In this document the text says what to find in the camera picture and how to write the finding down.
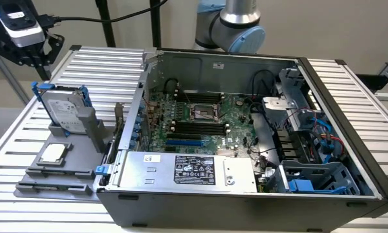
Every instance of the black pole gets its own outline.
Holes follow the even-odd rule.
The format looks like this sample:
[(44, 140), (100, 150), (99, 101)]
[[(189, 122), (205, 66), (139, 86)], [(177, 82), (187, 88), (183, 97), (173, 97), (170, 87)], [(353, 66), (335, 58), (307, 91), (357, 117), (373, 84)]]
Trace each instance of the black pole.
[[(108, 1), (107, 0), (95, 0), (95, 1), (96, 1), (99, 15), (102, 16), (102, 19), (111, 20)], [(112, 24), (103, 23), (103, 28), (104, 28), (107, 46), (116, 47)]]
[[(150, 0), (150, 7), (161, 4), (161, 0)], [(162, 17), (161, 7), (151, 11), (151, 30), (152, 30), (152, 45), (158, 48), (162, 47)]]

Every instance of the power supply label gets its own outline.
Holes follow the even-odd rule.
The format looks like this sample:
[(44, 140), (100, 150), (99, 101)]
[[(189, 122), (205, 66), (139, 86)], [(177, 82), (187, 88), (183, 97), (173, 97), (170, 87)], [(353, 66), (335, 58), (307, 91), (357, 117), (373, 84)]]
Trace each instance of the power supply label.
[(177, 156), (174, 181), (179, 184), (217, 185), (215, 158)]

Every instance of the white wall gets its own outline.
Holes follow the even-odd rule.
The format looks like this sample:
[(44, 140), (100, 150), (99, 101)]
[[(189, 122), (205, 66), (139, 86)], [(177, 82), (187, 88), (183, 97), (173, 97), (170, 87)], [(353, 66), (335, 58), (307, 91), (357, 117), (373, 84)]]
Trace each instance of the white wall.
[[(99, 17), (92, 0), (34, 0), (40, 14)], [(150, 6), (148, 0), (110, 0), (112, 18)], [(345, 59), (361, 73), (377, 73), (388, 62), (388, 0), (258, 0), (267, 39), (261, 53)], [(195, 40), (198, 0), (170, 0), (162, 8), (163, 46), (190, 49)], [(150, 13), (114, 24), (120, 47), (151, 47)], [(63, 22), (51, 30), (72, 44), (106, 46), (103, 28), (92, 22)], [(35, 70), (11, 64), (19, 79), (39, 79)]]

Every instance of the white sticker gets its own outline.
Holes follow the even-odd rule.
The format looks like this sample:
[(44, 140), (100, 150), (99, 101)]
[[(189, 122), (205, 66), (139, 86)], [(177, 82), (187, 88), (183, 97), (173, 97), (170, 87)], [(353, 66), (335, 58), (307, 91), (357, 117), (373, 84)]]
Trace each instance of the white sticker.
[(214, 69), (225, 69), (223, 63), (214, 63)]
[(162, 155), (159, 154), (146, 154), (144, 162), (147, 163), (159, 163), (162, 161)]
[(75, 104), (64, 100), (48, 100), (47, 102), (60, 126), (72, 133), (87, 133), (84, 124), (76, 117)]

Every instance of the motherboard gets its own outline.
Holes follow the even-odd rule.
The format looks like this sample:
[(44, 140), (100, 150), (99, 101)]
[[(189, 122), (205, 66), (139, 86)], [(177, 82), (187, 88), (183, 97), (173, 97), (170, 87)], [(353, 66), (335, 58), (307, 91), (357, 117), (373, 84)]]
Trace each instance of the motherboard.
[(258, 157), (249, 151), (257, 135), (247, 99), (225, 93), (152, 92), (150, 151)]

